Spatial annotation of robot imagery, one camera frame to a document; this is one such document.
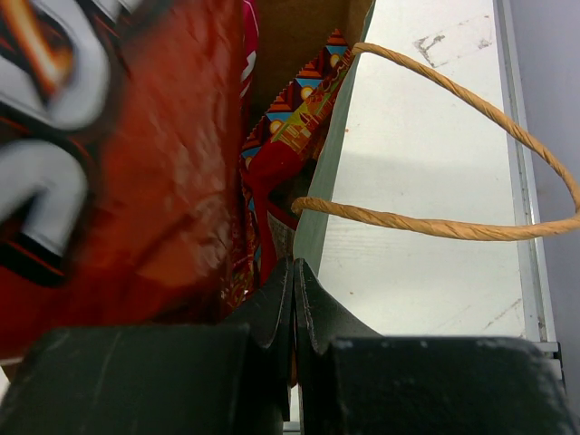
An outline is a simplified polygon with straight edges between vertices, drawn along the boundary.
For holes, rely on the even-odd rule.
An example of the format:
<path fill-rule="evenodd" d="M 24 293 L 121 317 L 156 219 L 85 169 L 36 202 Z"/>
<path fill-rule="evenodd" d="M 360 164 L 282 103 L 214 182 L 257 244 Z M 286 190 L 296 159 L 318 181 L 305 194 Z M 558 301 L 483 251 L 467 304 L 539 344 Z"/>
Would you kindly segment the red snack mix bag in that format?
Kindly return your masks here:
<path fill-rule="evenodd" d="M 298 226 L 292 204 L 308 193 L 352 62 L 350 45 L 334 30 L 247 136 L 240 154 L 243 226 L 231 288 L 222 297 L 225 313 L 256 291 L 279 259 L 292 255 Z"/>

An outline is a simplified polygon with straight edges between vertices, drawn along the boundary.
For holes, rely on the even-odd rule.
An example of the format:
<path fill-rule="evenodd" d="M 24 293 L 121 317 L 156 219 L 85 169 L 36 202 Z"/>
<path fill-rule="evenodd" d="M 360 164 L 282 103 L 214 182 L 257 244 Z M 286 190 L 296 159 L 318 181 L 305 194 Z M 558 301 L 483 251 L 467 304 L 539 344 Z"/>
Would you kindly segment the red Doritos bag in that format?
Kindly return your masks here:
<path fill-rule="evenodd" d="M 237 1 L 1 4 L 1 357 L 209 315 L 227 286 Z"/>

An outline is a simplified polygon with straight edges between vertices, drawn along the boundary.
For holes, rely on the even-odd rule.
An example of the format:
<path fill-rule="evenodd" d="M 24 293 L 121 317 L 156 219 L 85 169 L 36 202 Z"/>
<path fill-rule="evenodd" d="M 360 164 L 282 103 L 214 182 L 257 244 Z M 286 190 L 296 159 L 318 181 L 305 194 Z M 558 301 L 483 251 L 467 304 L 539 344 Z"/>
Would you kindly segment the large pink snack bag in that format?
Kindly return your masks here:
<path fill-rule="evenodd" d="M 251 92 L 259 43 L 259 24 L 255 2 L 252 0 L 243 0 L 242 14 L 244 20 L 243 42 L 246 63 L 241 74 L 240 108 L 243 135 L 246 136 L 249 131 Z"/>

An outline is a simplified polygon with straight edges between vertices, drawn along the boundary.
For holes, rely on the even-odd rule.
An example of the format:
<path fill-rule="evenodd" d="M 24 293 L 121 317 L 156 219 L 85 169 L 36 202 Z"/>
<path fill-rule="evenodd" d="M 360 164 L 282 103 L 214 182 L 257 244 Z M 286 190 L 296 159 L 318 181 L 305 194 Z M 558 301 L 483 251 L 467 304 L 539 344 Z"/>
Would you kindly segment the green paper bag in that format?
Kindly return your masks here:
<path fill-rule="evenodd" d="M 536 138 L 514 123 L 498 108 L 478 95 L 456 84 L 434 69 L 410 57 L 363 40 L 374 4 L 371 1 L 258 1 L 256 10 L 259 24 L 259 47 L 255 68 L 255 94 L 253 103 L 261 118 L 276 96 L 290 83 L 298 72 L 324 47 L 334 30 L 340 30 L 351 47 L 353 62 L 346 74 L 333 107 L 329 130 L 318 159 L 327 160 L 332 151 L 341 148 L 335 138 L 340 129 L 339 114 L 343 104 L 339 96 L 348 96 L 346 85 L 354 74 L 354 60 L 358 54 L 373 53 L 405 67 L 438 84 L 465 103 L 495 122 L 511 137 L 542 158 L 564 181 L 571 196 L 577 198 L 579 187 L 571 173 Z M 325 213 L 340 218 L 363 222 L 377 227 L 387 227 L 468 241 L 519 241 L 536 237 L 561 235 L 578 229 L 578 217 L 527 226 L 492 226 L 440 219 L 417 219 L 398 214 L 379 212 L 366 208 L 337 204 L 328 194 L 317 197 L 300 197 L 292 204 L 298 224 L 305 211 Z"/>

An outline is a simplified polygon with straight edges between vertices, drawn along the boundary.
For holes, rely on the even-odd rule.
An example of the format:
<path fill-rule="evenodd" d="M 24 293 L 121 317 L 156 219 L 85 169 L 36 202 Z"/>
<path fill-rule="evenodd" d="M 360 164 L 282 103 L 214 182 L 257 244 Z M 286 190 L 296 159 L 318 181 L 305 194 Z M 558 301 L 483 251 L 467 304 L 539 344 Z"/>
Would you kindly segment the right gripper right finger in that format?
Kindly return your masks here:
<path fill-rule="evenodd" d="M 306 260 L 294 262 L 295 361 L 301 432 L 340 434 L 343 430 L 332 352 L 333 339 L 378 337 L 332 297 Z"/>

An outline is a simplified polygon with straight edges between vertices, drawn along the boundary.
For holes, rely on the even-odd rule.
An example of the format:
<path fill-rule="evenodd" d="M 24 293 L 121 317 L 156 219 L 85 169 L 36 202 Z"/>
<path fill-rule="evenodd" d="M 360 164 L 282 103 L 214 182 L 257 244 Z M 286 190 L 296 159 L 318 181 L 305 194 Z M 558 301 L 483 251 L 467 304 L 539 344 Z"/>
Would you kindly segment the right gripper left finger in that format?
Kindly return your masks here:
<path fill-rule="evenodd" d="M 294 361 L 294 260 L 278 261 L 266 282 L 223 321 L 245 324 L 265 358 L 263 377 L 282 418 L 290 418 Z"/>

